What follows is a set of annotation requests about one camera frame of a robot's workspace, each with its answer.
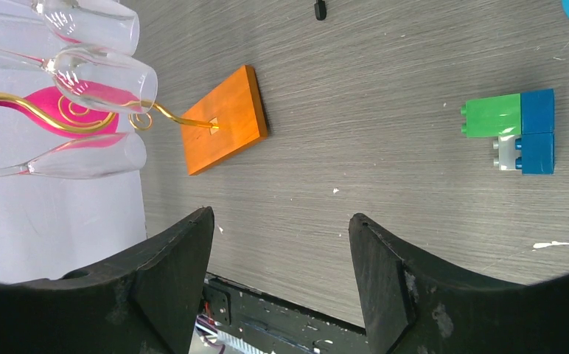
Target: champagne flute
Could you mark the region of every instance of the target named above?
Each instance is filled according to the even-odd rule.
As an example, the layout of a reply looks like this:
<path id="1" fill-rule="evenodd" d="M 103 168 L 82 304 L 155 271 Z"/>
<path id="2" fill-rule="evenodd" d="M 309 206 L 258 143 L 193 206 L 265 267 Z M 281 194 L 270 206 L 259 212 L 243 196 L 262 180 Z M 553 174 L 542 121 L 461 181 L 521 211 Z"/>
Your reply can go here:
<path id="1" fill-rule="evenodd" d="M 113 133 L 75 139 L 24 162 L 0 168 L 0 177 L 36 175 L 93 179 L 140 170 L 146 147 L 136 133 Z"/>
<path id="2" fill-rule="evenodd" d="M 117 113 L 101 112 L 81 107 L 70 100 L 67 100 L 66 97 L 61 94 L 57 86 L 50 86 L 37 90 L 27 95 L 24 99 L 39 107 L 39 109 L 55 118 L 58 122 L 62 122 L 69 127 L 102 127 L 98 131 L 87 134 L 65 131 L 45 122 L 27 108 L 14 103 L 13 101 L 0 101 L 0 106 L 15 109 L 50 133 L 71 139 L 83 138 L 87 135 L 110 134 L 115 133 L 117 130 L 117 125 L 119 123 Z M 111 119 L 111 122 L 109 122 L 108 125 L 104 125 L 104 122 L 109 119 Z"/>
<path id="3" fill-rule="evenodd" d="M 42 21 L 0 13 L 0 48 L 11 52 L 50 58 L 67 45 Z M 0 57 L 0 69 L 31 70 L 31 66 Z"/>
<path id="4" fill-rule="evenodd" d="M 69 43 L 88 43 L 135 54 L 139 17 L 113 0 L 6 0 L 29 7 L 51 31 Z"/>
<path id="5" fill-rule="evenodd" d="M 158 78 L 154 69 L 99 46 L 75 44 L 50 59 L 6 49 L 0 49 L 0 56 L 47 72 L 68 100 L 85 108 L 142 114 L 156 100 Z"/>

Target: black plastic part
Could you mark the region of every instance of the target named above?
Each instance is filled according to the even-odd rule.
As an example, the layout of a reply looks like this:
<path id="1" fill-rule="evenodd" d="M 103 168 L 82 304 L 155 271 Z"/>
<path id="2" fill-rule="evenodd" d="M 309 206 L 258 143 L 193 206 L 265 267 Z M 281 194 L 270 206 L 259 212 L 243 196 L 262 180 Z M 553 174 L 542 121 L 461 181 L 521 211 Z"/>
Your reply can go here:
<path id="1" fill-rule="evenodd" d="M 349 241 L 372 354 L 569 353 L 569 274 L 529 286 L 497 280 L 362 214 Z"/>
<path id="2" fill-rule="evenodd" d="M 63 279 L 0 284 L 0 353 L 187 353 L 213 227 L 202 208 Z"/>
<path id="3" fill-rule="evenodd" d="M 315 17 L 319 21 L 323 21 L 326 19 L 328 15 L 328 11 L 326 10 L 326 2 L 324 0 L 316 0 L 315 3 Z"/>
<path id="4" fill-rule="evenodd" d="M 264 353 L 369 354 L 361 327 L 217 277 L 204 291 L 223 291 L 230 299 L 231 324 L 218 330 Z"/>
<path id="5" fill-rule="evenodd" d="M 230 325 L 230 302 L 228 293 L 217 290 L 211 286 L 204 286 L 202 290 L 203 301 L 209 304 L 211 313 L 207 315 L 213 320 L 225 325 Z"/>

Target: table surface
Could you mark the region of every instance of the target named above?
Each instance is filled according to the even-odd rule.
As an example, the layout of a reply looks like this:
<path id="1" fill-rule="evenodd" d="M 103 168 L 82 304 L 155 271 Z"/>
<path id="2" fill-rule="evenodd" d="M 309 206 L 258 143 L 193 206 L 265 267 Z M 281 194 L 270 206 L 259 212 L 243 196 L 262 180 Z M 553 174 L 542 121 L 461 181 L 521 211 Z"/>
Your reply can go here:
<path id="1" fill-rule="evenodd" d="M 569 272 L 569 20 L 560 0 L 126 0 L 136 57 L 181 114 L 243 64 L 270 137 L 189 177 L 178 126 L 142 134 L 154 235 L 211 205 L 209 270 L 362 324 L 347 226 L 364 212 L 459 266 L 520 283 Z M 554 88 L 556 173 L 492 165 L 468 99 Z"/>

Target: wooden board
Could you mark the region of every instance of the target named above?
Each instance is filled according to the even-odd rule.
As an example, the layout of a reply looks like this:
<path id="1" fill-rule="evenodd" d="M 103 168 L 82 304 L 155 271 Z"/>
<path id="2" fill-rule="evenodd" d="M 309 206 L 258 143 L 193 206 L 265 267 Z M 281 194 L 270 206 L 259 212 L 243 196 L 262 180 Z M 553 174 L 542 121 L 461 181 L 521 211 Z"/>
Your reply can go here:
<path id="1" fill-rule="evenodd" d="M 241 66 L 189 109 L 183 118 L 216 122 L 220 129 L 181 125 L 191 176 L 219 164 L 268 136 L 254 68 Z"/>

